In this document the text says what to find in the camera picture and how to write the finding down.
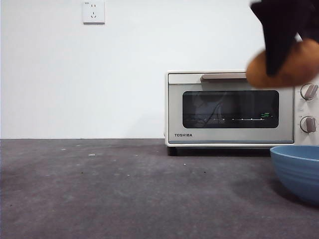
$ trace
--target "green digital display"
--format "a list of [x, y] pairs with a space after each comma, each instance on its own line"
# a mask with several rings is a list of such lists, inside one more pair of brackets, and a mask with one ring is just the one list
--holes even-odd
[[270, 117], [270, 113], [262, 113], [261, 114], [261, 118], [269, 118]]

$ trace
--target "ceramic bowl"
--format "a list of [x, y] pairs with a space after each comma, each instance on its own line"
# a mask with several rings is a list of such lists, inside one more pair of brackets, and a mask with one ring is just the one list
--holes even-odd
[[319, 146], [277, 146], [270, 152], [282, 184], [301, 200], [319, 205]]

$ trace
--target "electrical socket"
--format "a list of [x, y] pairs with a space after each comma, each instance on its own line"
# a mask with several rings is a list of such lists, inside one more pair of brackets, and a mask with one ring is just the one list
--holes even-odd
[[85, 1], [82, 4], [83, 23], [105, 23], [105, 3], [103, 0]]

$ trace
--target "control knob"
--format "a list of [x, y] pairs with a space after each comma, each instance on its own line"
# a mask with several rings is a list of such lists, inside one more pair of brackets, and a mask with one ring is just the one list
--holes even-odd
[[310, 101], [312, 100], [314, 97], [316, 97], [317, 94], [317, 90], [318, 90], [318, 85], [314, 85], [314, 84], [306, 84], [301, 88], [301, 96], [306, 100], [306, 101]]
[[307, 116], [300, 121], [300, 128], [306, 133], [315, 132], [316, 127], [316, 119], [314, 117]]

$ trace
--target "oven window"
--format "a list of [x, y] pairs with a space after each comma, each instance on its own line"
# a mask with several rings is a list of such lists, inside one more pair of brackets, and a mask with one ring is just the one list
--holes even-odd
[[276, 128], [277, 91], [188, 91], [183, 94], [185, 128]]

